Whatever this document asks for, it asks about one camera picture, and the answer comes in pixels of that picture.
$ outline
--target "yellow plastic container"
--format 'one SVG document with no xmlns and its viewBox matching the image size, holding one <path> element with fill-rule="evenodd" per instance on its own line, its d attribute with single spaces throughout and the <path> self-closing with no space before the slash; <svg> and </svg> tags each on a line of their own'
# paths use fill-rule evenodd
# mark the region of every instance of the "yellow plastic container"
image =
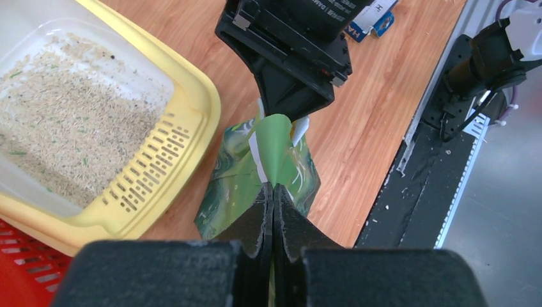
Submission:
<svg viewBox="0 0 542 307">
<path fill-rule="evenodd" d="M 0 155 L 0 219 L 74 255 L 100 239 L 136 239 L 170 206 L 205 154 L 220 118 L 211 80 L 174 50 L 96 0 L 0 0 L 0 74 L 48 31 L 93 36 L 170 90 L 166 112 L 134 158 L 84 210 Z"/>
</svg>

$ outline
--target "wooden table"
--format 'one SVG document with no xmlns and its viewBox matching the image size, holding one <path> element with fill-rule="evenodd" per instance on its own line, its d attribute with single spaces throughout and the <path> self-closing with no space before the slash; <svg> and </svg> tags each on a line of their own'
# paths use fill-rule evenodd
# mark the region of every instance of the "wooden table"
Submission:
<svg viewBox="0 0 542 307">
<path fill-rule="evenodd" d="M 256 114 L 258 88 L 214 35 L 225 0 L 102 0 L 206 73 L 222 100 L 218 133 L 177 201 L 144 239 L 197 239 L 193 223 L 224 128 Z M 400 0 L 382 38 L 349 41 L 354 73 L 336 101 L 311 115 L 308 142 L 322 186 L 309 219 L 353 246 L 465 0 Z"/>
</svg>

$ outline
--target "black cable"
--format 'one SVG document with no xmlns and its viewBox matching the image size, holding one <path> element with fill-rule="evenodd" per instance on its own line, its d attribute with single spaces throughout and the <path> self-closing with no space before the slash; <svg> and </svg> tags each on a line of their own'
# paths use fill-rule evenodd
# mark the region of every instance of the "black cable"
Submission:
<svg viewBox="0 0 542 307">
<path fill-rule="evenodd" d="M 445 142 L 445 143 L 448 143 L 450 142 L 453 138 L 455 138 L 461 131 L 463 131 L 463 129 L 468 126 L 482 111 L 484 111 L 484 109 L 490 104 L 490 102 L 493 100 L 493 98 L 495 98 L 496 94 L 497 94 L 497 91 L 494 91 L 494 90 L 490 90 L 491 93 L 484 99 L 484 102 L 482 102 L 482 104 L 477 107 L 476 109 L 474 109 L 474 112 L 461 124 L 459 125 L 459 127 L 457 127 L 447 138 L 445 137 L 446 135 L 446 122 L 448 121 L 448 113 L 444 113 L 444 115 L 442 116 L 442 121 L 440 122 L 440 139 Z"/>
</svg>

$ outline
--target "green fabric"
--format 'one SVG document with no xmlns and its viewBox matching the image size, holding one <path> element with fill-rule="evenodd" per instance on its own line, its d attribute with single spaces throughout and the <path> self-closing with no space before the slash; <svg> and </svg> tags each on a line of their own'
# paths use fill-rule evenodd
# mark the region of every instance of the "green fabric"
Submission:
<svg viewBox="0 0 542 307">
<path fill-rule="evenodd" d="M 293 196 L 294 206 L 307 216 L 320 178 L 314 167 L 305 137 L 294 148 L 292 124 L 280 114 L 227 128 L 215 169 L 196 216 L 203 239 L 212 239 L 238 219 L 258 195 L 261 182 L 251 153 L 249 139 L 256 134 L 259 157 L 273 187 L 284 185 Z"/>
</svg>

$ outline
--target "yellow basket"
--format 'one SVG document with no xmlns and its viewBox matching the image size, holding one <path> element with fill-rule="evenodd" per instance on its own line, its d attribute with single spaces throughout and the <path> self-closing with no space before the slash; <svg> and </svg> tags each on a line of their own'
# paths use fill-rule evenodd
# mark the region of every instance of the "yellow basket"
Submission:
<svg viewBox="0 0 542 307">
<path fill-rule="evenodd" d="M 73 0 L 58 1 L 70 2 L 59 4 L 64 10 L 70 7 L 91 12 L 93 18 L 105 22 L 163 71 L 174 87 L 165 114 L 134 158 L 81 213 L 61 217 L 0 193 L 0 219 L 63 253 L 74 255 L 94 240 L 136 239 L 165 212 L 212 140 L 220 118 L 220 101 L 206 75 L 104 4 L 96 0 L 76 0 L 79 4 Z"/>
</svg>

